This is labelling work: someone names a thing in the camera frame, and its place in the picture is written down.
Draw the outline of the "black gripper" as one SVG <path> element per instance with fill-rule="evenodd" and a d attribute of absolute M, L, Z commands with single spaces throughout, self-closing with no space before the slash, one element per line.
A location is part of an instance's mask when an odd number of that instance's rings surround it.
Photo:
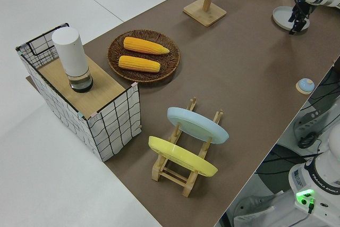
<path fill-rule="evenodd" d="M 297 32 L 300 32 L 308 27 L 309 15 L 313 12 L 313 6 L 302 0 L 294 0 L 295 5 L 292 8 L 292 15 L 288 22 L 292 23 L 292 28 L 289 31 L 290 35 L 295 34 L 296 27 Z"/>

